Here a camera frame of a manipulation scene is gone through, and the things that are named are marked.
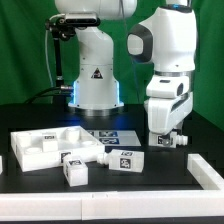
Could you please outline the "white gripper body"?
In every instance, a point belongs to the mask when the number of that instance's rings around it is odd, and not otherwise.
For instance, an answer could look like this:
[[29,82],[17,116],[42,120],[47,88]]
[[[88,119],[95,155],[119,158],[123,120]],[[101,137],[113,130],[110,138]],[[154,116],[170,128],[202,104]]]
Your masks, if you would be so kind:
[[146,88],[149,130],[167,135],[193,108],[193,93],[187,76],[154,75]]

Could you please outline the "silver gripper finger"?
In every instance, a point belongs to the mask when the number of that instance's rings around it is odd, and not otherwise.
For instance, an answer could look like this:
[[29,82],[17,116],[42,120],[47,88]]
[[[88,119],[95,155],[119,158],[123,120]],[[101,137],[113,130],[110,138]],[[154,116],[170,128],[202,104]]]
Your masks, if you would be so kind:
[[167,135],[161,135],[158,137],[158,143],[165,147],[171,146],[171,137],[169,134]]

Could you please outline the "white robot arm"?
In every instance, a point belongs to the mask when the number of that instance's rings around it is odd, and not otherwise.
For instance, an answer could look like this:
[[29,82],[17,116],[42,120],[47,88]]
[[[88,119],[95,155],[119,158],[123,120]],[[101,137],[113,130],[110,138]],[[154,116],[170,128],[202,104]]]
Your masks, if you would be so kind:
[[[144,102],[149,144],[174,148],[188,143],[181,131],[193,108],[197,28],[190,0],[165,1],[129,31],[126,46],[133,61],[154,65]],[[57,24],[63,27],[60,35],[76,35],[79,43],[79,76],[69,106],[87,114],[122,108],[119,82],[113,75],[114,43],[99,23],[132,16],[137,0],[55,0],[55,5]]]

